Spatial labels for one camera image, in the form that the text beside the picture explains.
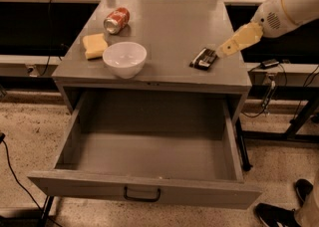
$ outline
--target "open drawer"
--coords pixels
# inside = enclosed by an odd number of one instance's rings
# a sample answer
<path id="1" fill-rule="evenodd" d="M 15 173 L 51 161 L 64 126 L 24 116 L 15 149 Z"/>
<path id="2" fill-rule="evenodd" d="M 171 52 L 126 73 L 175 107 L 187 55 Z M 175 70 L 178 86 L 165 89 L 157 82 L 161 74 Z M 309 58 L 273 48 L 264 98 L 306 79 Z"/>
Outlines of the open drawer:
<path id="1" fill-rule="evenodd" d="M 86 91 L 53 169 L 29 178 L 50 196 L 245 209 L 260 195 L 214 94 Z"/>

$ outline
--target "gray cabinet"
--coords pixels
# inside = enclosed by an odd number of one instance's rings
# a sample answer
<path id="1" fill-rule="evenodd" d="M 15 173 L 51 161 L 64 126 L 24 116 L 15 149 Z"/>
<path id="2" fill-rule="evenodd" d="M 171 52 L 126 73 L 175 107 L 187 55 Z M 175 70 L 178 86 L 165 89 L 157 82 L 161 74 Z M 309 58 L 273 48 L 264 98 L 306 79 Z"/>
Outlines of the gray cabinet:
<path id="1" fill-rule="evenodd" d="M 223 4 L 114 1 L 100 4 L 54 74 L 72 118 L 52 169 L 29 178 L 50 196 L 247 208 L 260 190 L 244 183 L 234 138 L 251 86 L 241 56 L 217 60 L 209 72 L 188 66 L 203 42 L 231 34 Z M 81 42 L 103 32 L 117 6 L 131 10 L 130 31 L 106 35 L 108 42 L 148 49 L 146 66 L 129 80 L 85 60 Z"/>

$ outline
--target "white bowl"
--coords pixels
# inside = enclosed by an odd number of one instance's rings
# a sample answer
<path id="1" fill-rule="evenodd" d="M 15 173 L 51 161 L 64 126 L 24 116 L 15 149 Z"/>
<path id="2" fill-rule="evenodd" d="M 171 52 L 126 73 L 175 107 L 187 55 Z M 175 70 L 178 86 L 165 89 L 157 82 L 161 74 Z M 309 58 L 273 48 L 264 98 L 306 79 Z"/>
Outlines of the white bowl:
<path id="1" fill-rule="evenodd" d="M 123 79 L 135 76 L 147 59 L 145 47 L 134 42 L 121 42 L 108 47 L 103 53 L 103 60 L 110 72 Z"/>

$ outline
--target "shoe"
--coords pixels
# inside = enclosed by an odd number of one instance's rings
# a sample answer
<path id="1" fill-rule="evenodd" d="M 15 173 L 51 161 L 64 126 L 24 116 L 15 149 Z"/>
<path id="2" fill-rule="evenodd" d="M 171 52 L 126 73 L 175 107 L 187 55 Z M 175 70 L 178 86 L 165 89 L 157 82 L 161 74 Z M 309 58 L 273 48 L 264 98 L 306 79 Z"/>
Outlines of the shoe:
<path id="1" fill-rule="evenodd" d="M 314 123 L 319 123 L 319 113 L 311 116 L 311 121 Z"/>
<path id="2" fill-rule="evenodd" d="M 294 217 L 294 211 L 259 203 L 255 213 L 266 227 L 301 227 Z"/>
<path id="3" fill-rule="evenodd" d="M 306 179 L 299 179 L 295 183 L 295 189 L 300 200 L 301 205 L 306 200 L 307 195 L 312 191 L 313 185 Z"/>

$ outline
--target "drawer handle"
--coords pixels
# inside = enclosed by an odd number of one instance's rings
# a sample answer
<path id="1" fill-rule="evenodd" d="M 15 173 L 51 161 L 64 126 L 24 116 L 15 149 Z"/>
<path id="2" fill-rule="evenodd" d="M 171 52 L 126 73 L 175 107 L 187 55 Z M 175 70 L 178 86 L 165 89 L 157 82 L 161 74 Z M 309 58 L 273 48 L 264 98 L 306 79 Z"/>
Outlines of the drawer handle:
<path id="1" fill-rule="evenodd" d="M 126 200 L 131 200 L 131 201 L 139 201 L 139 202 L 157 202 L 160 199 L 160 189 L 158 189 L 157 192 L 157 197 L 156 198 L 135 198 L 135 197 L 131 197 L 128 195 L 128 188 L 124 187 L 124 198 Z"/>

